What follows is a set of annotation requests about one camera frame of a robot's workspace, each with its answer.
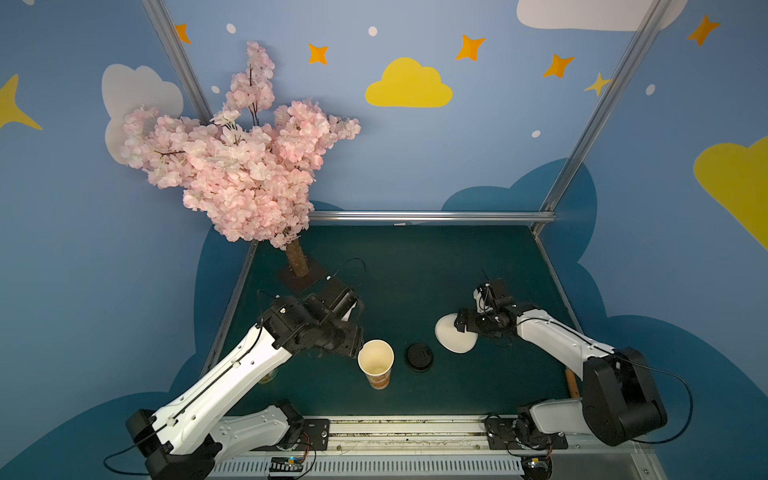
paper cup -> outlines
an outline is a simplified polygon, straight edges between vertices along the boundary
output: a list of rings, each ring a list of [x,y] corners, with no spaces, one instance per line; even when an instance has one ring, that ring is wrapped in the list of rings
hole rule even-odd
[[[357,354],[357,364],[368,377],[371,387],[377,390],[389,385],[389,374],[395,362],[395,352],[384,340],[371,340]]]

artificial cherry blossom tree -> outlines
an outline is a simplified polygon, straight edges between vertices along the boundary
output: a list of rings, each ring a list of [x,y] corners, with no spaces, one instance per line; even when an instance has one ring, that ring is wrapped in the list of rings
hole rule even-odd
[[[308,200],[314,171],[327,149],[353,139],[360,126],[356,119],[326,117],[311,101],[294,101],[275,110],[274,127],[261,127],[257,115],[275,100],[275,64],[255,41],[247,52],[247,70],[233,75],[213,124],[158,117],[156,108],[142,107],[125,117],[121,154],[147,172],[151,184],[183,187],[184,206],[206,212],[230,242],[268,240],[285,250],[293,274],[301,277],[309,267],[298,238],[314,210]],[[245,108],[253,121],[248,131],[235,123]]]

painted cloud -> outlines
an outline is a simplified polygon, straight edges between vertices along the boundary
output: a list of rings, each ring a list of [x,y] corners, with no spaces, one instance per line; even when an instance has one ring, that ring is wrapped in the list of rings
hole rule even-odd
[[[688,0],[672,0],[661,27],[674,22]],[[532,28],[635,31],[653,0],[520,0],[518,19]]]
[[[160,115],[178,117],[184,108],[179,87],[163,81],[154,70],[143,65],[136,70],[120,64],[108,66],[101,77],[101,96],[111,119],[104,133],[104,142],[119,164],[125,164],[118,148],[126,138],[123,132],[126,114],[145,105],[147,108],[157,107]]]

table surface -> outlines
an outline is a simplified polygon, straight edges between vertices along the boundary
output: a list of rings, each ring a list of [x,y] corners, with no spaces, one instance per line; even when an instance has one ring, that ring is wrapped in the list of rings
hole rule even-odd
[[[230,415],[258,412],[288,399],[304,415],[436,415],[514,413],[542,399],[564,399],[564,367],[537,346],[519,338],[511,344],[478,339],[473,350],[451,353],[435,338],[441,316],[473,307],[473,289],[502,278],[508,292],[547,310],[572,326],[547,265],[527,227],[405,226],[312,227],[301,236],[307,255],[355,288],[366,308],[364,337],[383,339],[395,350],[392,380],[372,389],[355,359],[301,352],[280,366],[276,377],[250,390]],[[359,257],[366,263],[345,261]],[[289,295],[276,278],[285,253],[259,245],[225,339],[222,356],[235,347],[271,299]],[[406,347],[426,342],[435,354],[432,368],[413,372]]]

tree base plate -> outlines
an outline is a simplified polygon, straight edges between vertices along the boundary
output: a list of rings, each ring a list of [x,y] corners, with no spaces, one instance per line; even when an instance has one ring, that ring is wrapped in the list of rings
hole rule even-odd
[[[288,290],[297,296],[304,290],[310,288],[317,280],[325,277],[328,273],[328,270],[320,264],[320,262],[309,255],[306,256],[306,263],[310,267],[310,272],[302,277],[293,275],[293,271],[288,265],[277,272],[278,280],[283,282],[283,285],[287,286]]]

